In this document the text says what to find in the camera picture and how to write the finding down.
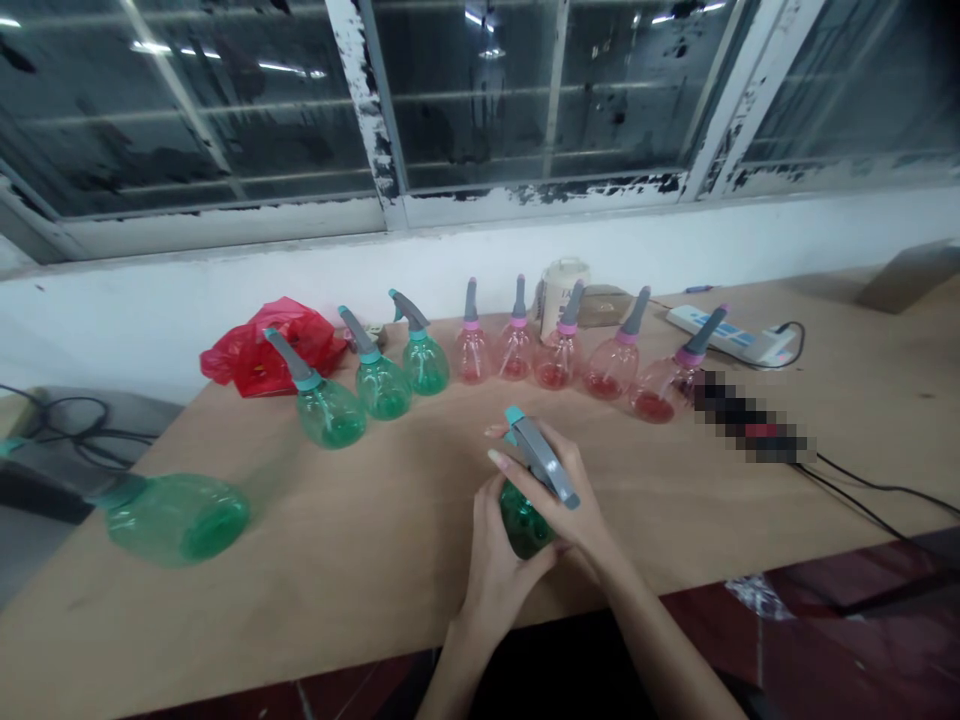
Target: hand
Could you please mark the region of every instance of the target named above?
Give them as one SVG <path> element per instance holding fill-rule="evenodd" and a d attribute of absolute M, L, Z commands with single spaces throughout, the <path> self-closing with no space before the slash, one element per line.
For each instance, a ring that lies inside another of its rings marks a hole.
<path fill-rule="evenodd" d="M 509 455 L 490 450 L 490 459 L 527 497 L 537 512 L 543 515 L 557 535 L 580 548 L 588 558 L 595 559 L 613 540 L 587 479 L 587 471 L 580 459 L 580 449 L 576 443 L 565 438 L 547 423 L 533 420 L 557 454 L 563 469 L 567 471 L 574 491 L 580 496 L 580 507 L 576 510 L 568 509 L 556 495 Z M 503 437 L 509 430 L 505 425 L 493 425 L 487 428 L 484 434 L 487 437 Z"/>
<path fill-rule="evenodd" d="M 473 497 L 473 552 L 467 599 L 454 627 L 492 653 L 513 627 L 523 601 L 546 573 L 557 564 L 564 546 L 553 542 L 529 560 L 521 560 L 510 547 L 500 514 L 503 475 L 490 478 Z"/>

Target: black cable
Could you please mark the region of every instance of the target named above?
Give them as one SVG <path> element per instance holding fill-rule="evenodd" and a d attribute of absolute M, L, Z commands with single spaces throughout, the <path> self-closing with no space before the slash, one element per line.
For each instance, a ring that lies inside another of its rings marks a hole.
<path fill-rule="evenodd" d="M 853 480 L 856 480 L 858 483 L 865 485 L 868 488 L 871 488 L 873 490 L 881 490 L 882 492 L 902 492 L 902 493 L 906 493 L 907 495 L 913 495 L 915 497 L 923 498 L 927 502 L 933 503 L 937 507 L 941 507 L 948 512 L 954 513 L 955 515 L 960 515 L 960 508 L 958 508 L 956 505 L 951 505 L 945 500 L 941 500 L 940 498 L 935 498 L 932 495 L 927 495 L 926 493 L 922 493 L 919 490 L 914 490 L 913 488 L 903 487 L 902 485 L 880 485 L 878 483 L 872 483 L 869 480 L 864 480 L 859 475 L 855 475 L 849 470 L 840 467 L 835 462 L 833 462 L 829 458 L 824 457 L 820 453 L 817 453 L 817 457 L 823 460 L 827 465 L 832 467 L 834 470 L 838 470 L 842 472 L 847 477 Z"/>
<path fill-rule="evenodd" d="M 922 550 L 923 552 L 929 555 L 932 555 L 941 563 L 944 563 L 950 567 L 956 566 L 957 564 L 956 558 L 941 555 L 940 553 L 935 552 L 934 550 L 931 550 L 930 548 L 921 545 L 916 540 L 913 540 L 912 538 L 907 537 L 902 532 L 900 532 L 895 527 L 893 527 L 890 523 L 888 523 L 886 520 L 884 520 L 875 512 L 873 512 L 873 510 L 868 508 L 866 505 L 864 505 L 862 502 L 857 500 L 855 497 L 853 497 L 849 493 L 844 492 L 843 490 L 838 488 L 836 485 L 834 485 L 832 482 L 827 480 L 825 477 L 821 477 L 820 475 L 817 475 L 815 472 L 811 471 L 810 468 L 806 467 L 805 465 L 802 465 L 801 463 L 787 463 L 787 464 L 790 467 L 792 467 L 794 470 L 801 473 L 802 475 L 807 476 L 814 482 L 817 482 L 820 485 L 830 488 L 838 495 L 842 495 L 846 500 L 856 505 L 871 521 L 873 521 L 876 525 L 878 525 L 880 528 L 882 528 L 887 533 L 889 533 L 892 537 L 895 537 L 897 540 L 900 540 L 901 542 L 904 542 L 919 550 Z"/>
<path fill-rule="evenodd" d="M 715 348 L 715 347 L 711 347 L 710 350 L 713 350 L 718 353 L 722 353 L 727 357 L 732 357 L 738 363 L 740 363 L 741 365 L 746 365 L 747 367 L 762 368 L 765 370 L 779 370 L 781 368 L 789 367 L 790 365 L 793 365 L 797 360 L 799 360 L 801 355 L 803 355 L 803 344 L 807 339 L 807 329 L 803 326 L 803 323 L 797 320 L 788 320 L 783 325 L 777 328 L 776 333 L 779 335 L 791 325 L 796 325 L 798 328 L 800 328 L 800 344 L 797 346 L 797 354 L 794 355 L 789 360 L 787 360 L 787 362 L 783 363 L 782 365 L 764 365 L 763 363 L 752 363 L 749 360 L 744 360 L 742 358 L 737 357 L 733 353 L 728 353 L 726 350 L 720 350 L 719 348 Z"/>
<path fill-rule="evenodd" d="M 39 410 L 40 416 L 37 426 L 31 432 L 27 433 L 28 438 L 34 438 L 44 431 L 51 432 L 54 434 L 53 437 L 44 438 L 43 440 L 38 440 L 37 442 L 48 443 L 58 442 L 60 440 L 69 440 L 73 445 L 73 449 L 77 455 L 82 457 L 91 465 L 96 465 L 97 467 L 104 468 L 106 470 L 129 470 L 131 467 L 133 467 L 133 463 L 130 460 L 110 452 L 109 450 L 97 447 L 88 441 L 99 438 L 110 440 L 127 440 L 129 442 L 152 445 L 153 441 L 159 437 L 158 435 L 151 435 L 149 433 L 139 433 L 131 430 L 120 430 L 117 428 L 106 427 L 110 420 L 110 406 L 99 398 L 89 397 L 86 395 L 76 395 L 72 397 L 60 398 L 59 400 L 54 400 L 47 403 L 35 395 L 31 395 L 30 393 L 24 392 L 23 390 L 19 390 L 15 387 L 10 387 L 9 385 L 0 384 L 0 389 L 7 390 L 16 395 L 20 395 L 21 397 L 25 397 L 27 400 L 36 405 L 37 409 Z M 97 417 L 93 420 L 89 427 L 80 430 L 79 432 L 71 433 L 57 427 L 51 419 L 51 413 L 53 409 L 62 403 L 77 401 L 92 402 L 97 405 L 100 408 L 100 412 Z M 100 460 L 96 459 L 97 457 L 112 464 L 101 462 Z"/>

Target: pixelated blur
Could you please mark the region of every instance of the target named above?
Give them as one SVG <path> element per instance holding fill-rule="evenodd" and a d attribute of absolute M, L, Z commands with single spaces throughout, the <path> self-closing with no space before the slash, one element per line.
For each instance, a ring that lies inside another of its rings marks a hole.
<path fill-rule="evenodd" d="M 744 387 L 728 384 L 723 372 L 704 371 L 694 390 L 697 422 L 716 426 L 717 435 L 727 438 L 731 450 L 746 452 L 748 462 L 816 461 L 816 443 L 802 425 L 745 395 Z"/>

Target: glass pane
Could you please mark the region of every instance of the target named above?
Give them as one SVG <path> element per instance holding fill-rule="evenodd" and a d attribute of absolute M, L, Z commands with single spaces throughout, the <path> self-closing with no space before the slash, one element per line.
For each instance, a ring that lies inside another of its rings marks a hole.
<path fill-rule="evenodd" d="M 408 185 L 538 177 L 556 3 L 372 4 Z"/>
<path fill-rule="evenodd" d="M 141 0 L 151 43 L 116 0 L 8 0 L 0 157 L 67 217 L 372 193 L 324 6 L 275 5 Z"/>
<path fill-rule="evenodd" d="M 554 175 L 688 168 L 706 110 L 723 88 L 725 77 L 708 78 L 736 4 L 575 3 Z"/>
<path fill-rule="evenodd" d="M 828 0 L 745 160 L 960 150 L 960 6 Z"/>
<path fill-rule="evenodd" d="M 559 2 L 372 0 L 408 185 L 689 166 L 737 2 L 573 0 L 554 75 Z"/>

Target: pink spray bottle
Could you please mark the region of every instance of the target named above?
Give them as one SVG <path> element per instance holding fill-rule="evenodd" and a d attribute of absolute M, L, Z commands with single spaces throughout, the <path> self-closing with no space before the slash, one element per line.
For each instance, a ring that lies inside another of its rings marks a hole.
<path fill-rule="evenodd" d="M 466 385 L 479 385 L 490 375 L 487 336 L 480 329 L 477 315 L 477 279 L 467 283 L 467 304 L 463 311 L 463 330 L 457 337 L 454 354 L 457 375 Z"/>
<path fill-rule="evenodd" d="M 577 280 L 557 329 L 550 333 L 545 343 L 537 347 L 533 374 L 540 386 L 547 390 L 569 387 L 580 374 L 582 350 L 577 338 L 577 315 L 582 295 L 583 280 Z"/>
<path fill-rule="evenodd" d="M 726 304 L 718 307 L 676 354 L 657 360 L 640 372 L 630 391 L 630 406 L 637 417 L 663 425 L 693 407 L 694 375 L 706 356 L 710 336 L 729 309 Z"/>
<path fill-rule="evenodd" d="M 637 335 L 649 299 L 650 286 L 647 285 L 637 295 L 633 310 L 617 330 L 616 336 L 600 343 L 590 356 L 583 374 L 583 386 L 595 398 L 616 400 L 630 389 L 640 363 Z"/>
<path fill-rule="evenodd" d="M 523 300 L 525 284 L 523 275 L 518 275 L 510 322 L 497 341 L 497 375 L 504 380 L 523 380 L 533 367 L 533 336 L 527 327 L 527 306 Z"/>

